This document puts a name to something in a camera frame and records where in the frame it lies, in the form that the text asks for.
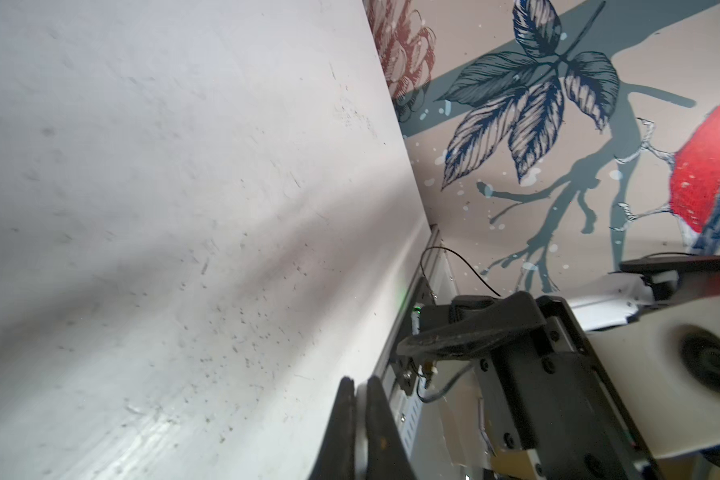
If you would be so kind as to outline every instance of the white panel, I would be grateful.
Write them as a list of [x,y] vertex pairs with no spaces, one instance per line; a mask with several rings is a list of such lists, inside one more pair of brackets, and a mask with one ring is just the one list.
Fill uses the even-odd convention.
[[303,478],[428,226],[360,2],[0,0],[0,478]]

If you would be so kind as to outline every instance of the thin black wire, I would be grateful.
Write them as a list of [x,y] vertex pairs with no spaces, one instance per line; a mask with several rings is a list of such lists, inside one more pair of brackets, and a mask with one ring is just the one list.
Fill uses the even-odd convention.
[[464,368],[462,368],[461,370],[456,372],[456,375],[454,375],[452,379],[448,380],[448,383],[446,383],[445,386],[442,388],[442,390],[440,390],[439,392],[433,393],[430,396],[422,397],[422,394],[418,392],[418,386],[417,386],[416,387],[416,395],[422,401],[422,403],[436,402],[440,398],[443,398],[445,396],[445,394],[448,393],[453,388],[454,385],[456,385],[456,382],[458,382],[458,380],[461,379],[461,377],[466,372],[469,372],[470,370],[472,370],[472,367],[473,367],[472,362],[470,362],[469,364],[464,366]]
[[645,256],[642,256],[640,259],[643,258],[651,258],[652,256],[658,256],[658,255],[688,255],[688,256],[696,256],[696,254],[688,254],[687,252],[656,252],[655,254],[648,254]]
[[488,287],[488,289],[489,289],[491,292],[493,292],[496,296],[501,297],[501,295],[499,295],[499,292],[497,292],[496,290],[494,290],[493,287],[491,287],[491,286],[488,284],[488,282],[486,282],[485,280],[483,280],[483,277],[482,277],[477,271],[475,271],[474,268],[472,268],[472,265],[470,265],[469,262],[467,262],[467,259],[465,259],[465,258],[462,257],[461,255],[459,255],[457,251],[451,250],[451,249],[448,248],[447,246],[440,246],[440,245],[428,246],[428,247],[425,248],[424,251],[422,252],[422,256],[419,257],[419,259],[418,259],[418,265],[422,268],[422,275],[424,276],[424,280],[427,281],[427,284],[429,284],[429,279],[427,278],[427,274],[424,272],[424,254],[426,254],[428,250],[432,250],[432,249],[435,249],[435,248],[439,248],[440,250],[446,250],[446,251],[448,251],[448,252],[451,252],[453,255],[456,255],[457,257],[461,258],[461,260],[462,260],[465,264],[467,264],[467,266],[469,267],[469,269],[472,270],[472,273],[478,276],[478,278],[480,279],[480,282],[482,282],[483,285],[485,285],[486,287]]

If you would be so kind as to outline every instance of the bird leg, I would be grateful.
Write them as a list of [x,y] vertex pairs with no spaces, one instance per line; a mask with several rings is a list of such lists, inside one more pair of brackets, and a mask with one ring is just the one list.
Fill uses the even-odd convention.
[[675,155],[671,154],[670,152],[655,149],[653,145],[650,144],[650,141],[653,138],[653,131],[656,129],[656,125],[651,120],[645,120],[644,118],[638,117],[637,120],[640,120],[640,122],[646,126],[646,132],[643,135],[643,138],[640,140],[640,147],[635,153],[627,157],[614,157],[615,161],[619,164],[628,164],[632,160],[637,159],[644,151],[649,151],[658,158],[664,160],[670,166],[670,168],[674,168]]
[[672,214],[672,206],[670,206],[669,202],[666,204],[654,208],[653,210],[648,210],[647,212],[643,212],[642,214],[634,215],[632,213],[632,209],[630,208],[629,204],[625,204],[624,202],[618,205],[619,208],[621,208],[624,211],[624,215],[626,216],[626,222],[624,222],[624,226],[621,228],[617,228],[615,226],[612,226],[611,229],[615,230],[617,232],[624,232],[626,231],[626,228],[635,220],[638,220],[639,218],[643,218],[644,216],[649,215],[655,215],[655,214]]

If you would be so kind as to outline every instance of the leaf stem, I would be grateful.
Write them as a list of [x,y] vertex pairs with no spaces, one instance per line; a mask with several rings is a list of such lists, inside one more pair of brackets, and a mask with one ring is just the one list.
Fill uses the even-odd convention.
[[603,0],[603,1],[597,6],[597,10],[595,10],[595,14],[593,14],[592,17],[590,17],[589,21],[586,23],[586,25],[584,26],[584,28],[581,29],[581,32],[579,32],[579,36],[576,37],[576,40],[574,40],[574,43],[570,44],[570,46],[568,47],[568,49],[560,56],[560,59],[561,59],[561,60],[562,60],[562,59],[567,60],[567,58],[568,58],[568,53],[571,53],[571,51],[573,51],[574,48],[576,48],[576,45],[578,45],[579,42],[581,42],[581,39],[586,35],[586,33],[590,30],[590,28],[592,28],[592,24],[595,23],[595,19],[597,18],[597,15],[599,15],[600,12],[603,11],[603,8],[605,8],[605,0]]

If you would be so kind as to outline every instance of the red flower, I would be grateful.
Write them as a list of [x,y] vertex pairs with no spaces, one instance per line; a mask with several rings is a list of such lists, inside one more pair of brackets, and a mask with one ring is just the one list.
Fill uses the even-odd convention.
[[424,104],[434,65],[434,32],[411,1],[369,0],[365,9],[400,121]]

